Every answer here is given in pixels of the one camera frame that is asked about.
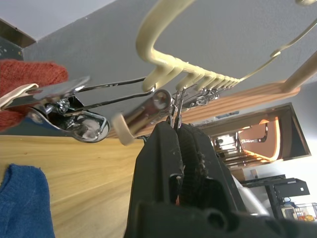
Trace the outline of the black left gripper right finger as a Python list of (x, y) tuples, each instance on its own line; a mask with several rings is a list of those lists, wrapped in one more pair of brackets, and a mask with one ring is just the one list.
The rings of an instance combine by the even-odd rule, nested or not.
[(188, 124), (182, 124), (177, 135), (184, 165), (180, 205), (222, 213), (247, 212), (231, 172), (218, 158), (210, 138)]

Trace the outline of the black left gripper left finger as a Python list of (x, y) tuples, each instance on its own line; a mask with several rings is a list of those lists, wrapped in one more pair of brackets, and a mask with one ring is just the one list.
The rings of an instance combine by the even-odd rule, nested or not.
[(165, 121), (158, 123), (137, 156), (130, 206), (140, 202), (179, 206), (184, 165), (176, 131)]

